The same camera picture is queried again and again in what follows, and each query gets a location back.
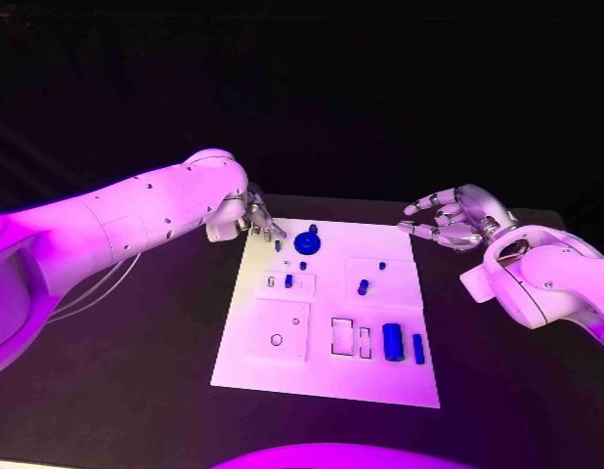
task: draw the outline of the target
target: small blue part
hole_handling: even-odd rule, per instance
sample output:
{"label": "small blue part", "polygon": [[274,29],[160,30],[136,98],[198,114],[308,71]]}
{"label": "small blue part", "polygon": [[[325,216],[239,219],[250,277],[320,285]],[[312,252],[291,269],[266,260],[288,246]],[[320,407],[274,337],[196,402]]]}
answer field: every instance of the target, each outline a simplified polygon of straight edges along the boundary
{"label": "small blue part", "polygon": [[415,361],[425,364],[425,346],[422,345],[422,335],[412,334],[412,344],[415,345]]}
{"label": "small blue part", "polygon": [[310,231],[305,233],[301,233],[295,237],[295,250],[304,254],[305,256],[311,256],[312,254],[317,254],[321,249],[321,238],[318,236],[320,229],[317,228],[317,225],[312,225],[310,227]]}
{"label": "small blue part", "polygon": [[400,335],[400,325],[390,322],[383,325],[385,336],[385,358],[389,362],[402,362],[403,354],[403,338]]}
{"label": "small blue part", "polygon": [[369,280],[362,280],[362,284],[359,285],[359,294],[362,296],[366,296],[366,293],[369,292]]}

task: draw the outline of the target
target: white cable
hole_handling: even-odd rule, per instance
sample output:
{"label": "white cable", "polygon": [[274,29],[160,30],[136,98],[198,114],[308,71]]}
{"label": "white cable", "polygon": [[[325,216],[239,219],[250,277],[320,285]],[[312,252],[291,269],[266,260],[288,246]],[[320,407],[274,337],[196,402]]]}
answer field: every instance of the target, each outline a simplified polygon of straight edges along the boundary
{"label": "white cable", "polygon": [[129,274],[131,270],[134,269],[134,266],[136,265],[136,262],[138,262],[139,259],[141,259],[141,254],[134,259],[134,262],[131,263],[131,266],[126,269],[126,272],[123,273],[123,276],[116,280],[116,283],[109,287],[109,290],[83,308],[80,308],[77,311],[72,311],[70,313],[67,313],[63,316],[59,316],[57,318],[50,319],[46,323],[51,324],[53,322],[57,322],[59,320],[63,320],[64,318],[69,318],[76,313],[80,313],[83,310],[90,308],[112,293],[112,290],[119,286],[119,283],[126,278],[126,275]]}
{"label": "white cable", "polygon": [[66,306],[61,306],[60,308],[56,309],[56,311],[51,313],[51,316],[57,315],[59,313],[63,313],[98,290],[98,288],[105,284],[106,280],[112,277],[112,274],[122,267],[122,264],[123,264],[123,261],[112,268],[112,270],[108,272],[105,277],[99,280],[98,284],[87,290],[87,292],[76,300],[73,300]]}

